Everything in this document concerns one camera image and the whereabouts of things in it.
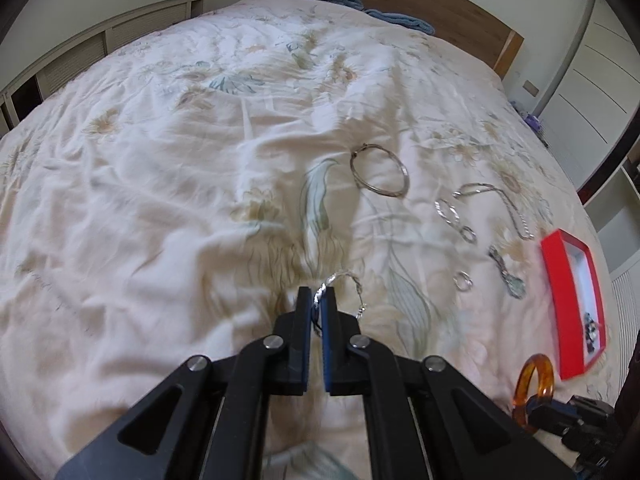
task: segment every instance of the open red box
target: open red box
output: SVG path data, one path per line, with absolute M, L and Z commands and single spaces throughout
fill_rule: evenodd
M 585 373 L 607 345 L 600 285 L 587 245 L 562 229 L 542 240 L 542 254 L 556 309 L 559 374 L 562 380 L 571 379 Z M 593 351 L 588 349 L 585 314 L 597 326 Z

